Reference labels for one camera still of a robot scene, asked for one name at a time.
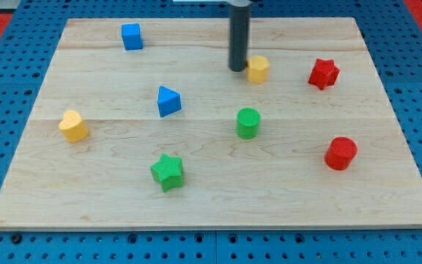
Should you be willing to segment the silver rod mount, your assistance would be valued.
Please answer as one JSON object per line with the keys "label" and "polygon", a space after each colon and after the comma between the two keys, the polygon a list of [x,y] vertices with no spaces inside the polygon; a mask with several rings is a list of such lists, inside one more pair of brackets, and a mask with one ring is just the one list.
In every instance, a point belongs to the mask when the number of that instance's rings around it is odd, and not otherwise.
{"label": "silver rod mount", "polygon": [[252,4],[251,0],[226,0],[230,5],[234,7],[247,7]]}

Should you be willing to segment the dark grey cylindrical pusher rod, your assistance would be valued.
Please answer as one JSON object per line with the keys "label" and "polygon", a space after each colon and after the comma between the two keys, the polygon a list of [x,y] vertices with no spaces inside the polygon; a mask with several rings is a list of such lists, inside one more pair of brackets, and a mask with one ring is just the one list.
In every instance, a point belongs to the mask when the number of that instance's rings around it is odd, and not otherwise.
{"label": "dark grey cylindrical pusher rod", "polygon": [[251,4],[229,6],[229,69],[241,72],[246,67]]}

